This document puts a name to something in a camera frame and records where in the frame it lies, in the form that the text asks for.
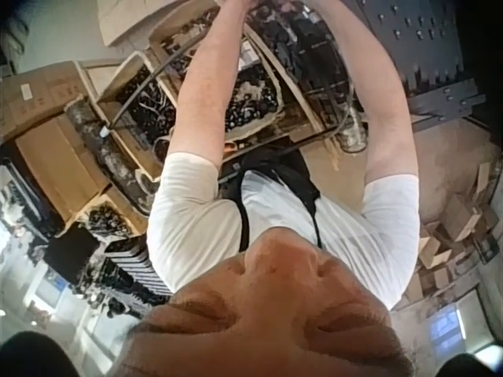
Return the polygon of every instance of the man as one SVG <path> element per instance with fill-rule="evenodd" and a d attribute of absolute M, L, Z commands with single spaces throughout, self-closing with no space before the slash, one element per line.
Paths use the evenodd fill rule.
<path fill-rule="evenodd" d="M 389 56 L 341 1 L 305 3 L 335 35 L 369 119 L 362 213 L 318 198 L 302 174 L 277 162 L 242 174 L 238 205 L 217 199 L 225 113 L 252 3 L 225 2 L 185 78 L 148 230 L 152 263 L 176 294 L 130 331 L 116 371 L 409 375 L 388 310 L 417 260 L 413 132 Z M 301 200 L 306 192 L 312 197 Z"/>

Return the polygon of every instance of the hand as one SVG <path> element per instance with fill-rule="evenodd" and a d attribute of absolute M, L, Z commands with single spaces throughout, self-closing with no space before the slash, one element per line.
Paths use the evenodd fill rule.
<path fill-rule="evenodd" d="M 226 2 L 242 2 L 248 9 L 255 8 L 259 4 L 259 0 L 215 0 L 215 3 L 220 7 Z"/>
<path fill-rule="evenodd" d="M 298 2 L 305 4 L 309 8 L 316 9 L 318 7 L 318 4 L 322 0 L 298 0 L 298 1 L 274 0 L 274 1 L 281 6 L 281 10 L 283 12 L 291 12 L 294 10 L 299 10 L 299 5 L 296 4 Z"/>

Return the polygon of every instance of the white t-shirt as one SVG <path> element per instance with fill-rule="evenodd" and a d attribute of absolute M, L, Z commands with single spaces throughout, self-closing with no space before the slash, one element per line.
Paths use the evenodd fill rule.
<path fill-rule="evenodd" d="M 167 157 L 147 242 L 154 269 L 173 292 L 239 251 L 239 210 L 234 202 L 217 199 L 217 191 L 218 171 L 210 161 L 189 153 Z M 309 213 L 285 185 L 247 172 L 242 196 L 250 243 L 274 226 L 317 243 Z M 402 297 L 417 261 L 418 178 L 395 175 L 368 184 L 361 214 L 324 196 L 316 205 L 324 249 L 390 309 Z"/>

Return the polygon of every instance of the fluorescent light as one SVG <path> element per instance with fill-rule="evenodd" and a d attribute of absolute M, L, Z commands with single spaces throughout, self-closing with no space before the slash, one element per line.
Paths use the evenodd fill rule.
<path fill-rule="evenodd" d="M 463 318 L 461 318 L 461 313 L 459 309 L 456 309 L 457 321 L 459 322 L 459 328 L 461 329 L 461 336 L 466 340 L 466 332 L 464 331 Z"/>
<path fill-rule="evenodd" d="M 503 365 L 503 348 L 493 344 L 477 352 L 475 357 L 493 372 L 497 372 Z"/>

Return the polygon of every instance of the black backpack strap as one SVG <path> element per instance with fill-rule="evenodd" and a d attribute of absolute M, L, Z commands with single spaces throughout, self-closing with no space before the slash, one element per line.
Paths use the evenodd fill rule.
<path fill-rule="evenodd" d="M 236 187 L 233 190 L 233 194 L 230 199 L 236 204 L 237 209 L 239 210 L 239 215 L 241 216 L 241 238 L 239 242 L 239 252 L 242 253 L 248 249 L 250 244 L 250 221 L 248 219 L 248 214 L 246 212 L 246 208 L 244 208 L 243 199 L 241 196 L 241 186 L 243 184 L 244 174 L 246 170 L 242 170 L 234 184 Z"/>

